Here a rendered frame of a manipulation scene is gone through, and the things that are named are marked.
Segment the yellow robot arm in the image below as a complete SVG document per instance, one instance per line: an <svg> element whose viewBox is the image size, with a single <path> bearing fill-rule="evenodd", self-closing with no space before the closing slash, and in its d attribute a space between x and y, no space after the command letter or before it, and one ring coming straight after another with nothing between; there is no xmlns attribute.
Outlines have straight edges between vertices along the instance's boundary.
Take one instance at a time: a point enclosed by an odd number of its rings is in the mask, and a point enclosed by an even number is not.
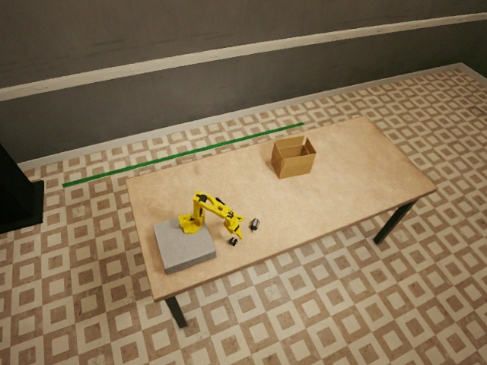
<svg viewBox="0 0 487 365"><path fill-rule="evenodd" d="M212 203L212 205L207 205L205 203L207 199ZM226 224L231 226L235 223L237 219L236 213L228 206L216 201L216 199L213 198L211 195L203 195L202 192L197 191L193 197L194 214L187 214L189 216L179 216L185 234L195 234L202 227L205 221L205 211L203 211L203 208L218 215L222 219L225 218ZM218 210L218 208L220 210Z"/></svg>

